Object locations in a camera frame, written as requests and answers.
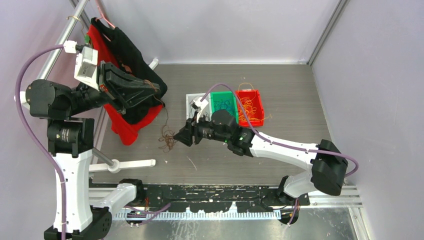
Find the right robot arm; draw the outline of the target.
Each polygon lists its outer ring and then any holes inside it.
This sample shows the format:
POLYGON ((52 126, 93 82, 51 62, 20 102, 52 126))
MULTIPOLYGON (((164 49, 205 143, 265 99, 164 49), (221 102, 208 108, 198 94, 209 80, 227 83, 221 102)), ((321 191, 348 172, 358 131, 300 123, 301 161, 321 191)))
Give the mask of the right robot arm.
POLYGON ((336 146, 323 139, 319 144, 299 143, 271 137, 249 127, 242 127, 226 110, 189 118, 174 140, 190 147, 202 139, 223 142, 238 156, 269 158, 303 169, 302 173, 284 176, 277 191, 283 205, 291 205, 303 194, 320 191, 339 196, 348 167, 346 157, 336 146))

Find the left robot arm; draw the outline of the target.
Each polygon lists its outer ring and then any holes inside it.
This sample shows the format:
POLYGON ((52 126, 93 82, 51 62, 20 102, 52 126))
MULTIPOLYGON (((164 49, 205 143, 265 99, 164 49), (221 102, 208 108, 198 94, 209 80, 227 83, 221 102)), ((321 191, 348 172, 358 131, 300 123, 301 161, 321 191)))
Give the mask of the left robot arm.
POLYGON ((159 96, 159 85, 127 74, 111 63, 77 61, 74 77, 79 81, 75 88, 37 79, 25 92, 31 116, 47 120, 44 151, 56 170, 57 215, 44 232, 46 240, 103 239, 110 231, 113 215, 129 203, 138 207, 146 200, 143 182, 127 178, 103 199, 90 203, 95 121, 78 118, 77 114, 106 104, 118 111, 127 110, 159 96))

